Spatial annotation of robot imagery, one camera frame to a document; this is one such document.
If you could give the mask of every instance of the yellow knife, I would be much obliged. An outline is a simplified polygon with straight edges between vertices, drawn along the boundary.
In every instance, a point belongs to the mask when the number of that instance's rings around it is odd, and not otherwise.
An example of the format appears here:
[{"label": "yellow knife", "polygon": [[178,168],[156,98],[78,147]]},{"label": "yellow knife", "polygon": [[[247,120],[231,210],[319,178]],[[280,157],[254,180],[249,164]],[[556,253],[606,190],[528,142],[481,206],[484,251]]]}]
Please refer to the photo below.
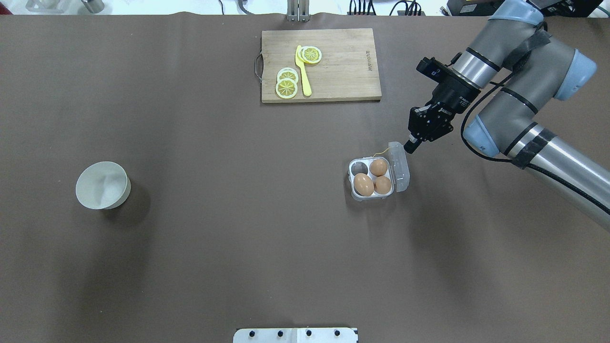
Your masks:
[{"label": "yellow knife", "polygon": [[301,70],[301,85],[303,85],[303,95],[310,96],[311,95],[311,86],[309,85],[309,79],[307,78],[307,73],[305,72],[305,63],[301,59],[299,59],[299,50],[301,46],[296,47],[295,52],[295,64]]}]

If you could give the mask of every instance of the knife handle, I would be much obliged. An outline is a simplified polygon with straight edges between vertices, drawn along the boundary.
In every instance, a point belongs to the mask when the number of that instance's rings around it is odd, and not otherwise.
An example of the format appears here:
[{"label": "knife handle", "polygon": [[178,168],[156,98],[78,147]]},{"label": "knife handle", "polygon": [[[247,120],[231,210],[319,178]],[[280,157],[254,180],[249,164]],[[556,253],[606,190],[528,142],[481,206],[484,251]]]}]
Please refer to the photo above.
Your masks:
[{"label": "knife handle", "polygon": [[307,78],[307,73],[305,72],[305,67],[301,69],[301,84],[303,85],[303,95],[311,96],[311,86],[309,85],[309,79]]}]

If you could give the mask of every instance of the robotic arm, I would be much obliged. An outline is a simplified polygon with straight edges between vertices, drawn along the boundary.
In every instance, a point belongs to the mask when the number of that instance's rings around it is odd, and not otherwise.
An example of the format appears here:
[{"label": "robotic arm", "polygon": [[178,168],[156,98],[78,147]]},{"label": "robotic arm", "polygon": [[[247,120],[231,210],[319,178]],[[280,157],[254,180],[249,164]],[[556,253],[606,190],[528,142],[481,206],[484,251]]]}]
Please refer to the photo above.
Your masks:
[{"label": "robotic arm", "polygon": [[[454,116],[507,68],[512,73],[506,83],[495,84],[500,91],[463,130],[463,138],[483,158],[532,171],[610,229],[610,173],[533,121],[551,98],[570,98],[596,70],[595,62],[549,35],[543,25],[539,9],[506,0],[449,65],[424,58],[417,70],[439,84],[425,106],[411,109],[404,149],[413,153],[422,142],[451,132]],[[492,158],[499,153],[509,159]]]}]

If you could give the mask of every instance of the white bowl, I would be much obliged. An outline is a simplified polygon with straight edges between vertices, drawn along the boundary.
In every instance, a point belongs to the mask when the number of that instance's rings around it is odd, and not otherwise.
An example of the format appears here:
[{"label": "white bowl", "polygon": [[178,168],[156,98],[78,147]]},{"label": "white bowl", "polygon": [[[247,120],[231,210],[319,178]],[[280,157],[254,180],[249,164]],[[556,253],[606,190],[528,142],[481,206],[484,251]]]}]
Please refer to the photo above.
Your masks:
[{"label": "white bowl", "polygon": [[127,200],[131,181],[114,162],[98,162],[85,169],[76,181],[76,198],[90,209],[113,209]]}]

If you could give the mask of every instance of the egg carton lid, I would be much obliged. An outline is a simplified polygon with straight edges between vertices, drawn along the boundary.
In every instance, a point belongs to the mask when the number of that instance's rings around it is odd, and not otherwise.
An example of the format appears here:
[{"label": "egg carton lid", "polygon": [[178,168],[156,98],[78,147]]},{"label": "egg carton lid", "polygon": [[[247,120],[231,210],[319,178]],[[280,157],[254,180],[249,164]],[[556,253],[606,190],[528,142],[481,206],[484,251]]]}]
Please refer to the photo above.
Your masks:
[{"label": "egg carton lid", "polygon": [[407,164],[407,154],[401,143],[389,142],[387,144],[387,160],[392,164],[392,169],[394,170],[396,192],[406,190],[407,187],[409,187],[411,174],[409,173],[409,165]]}]

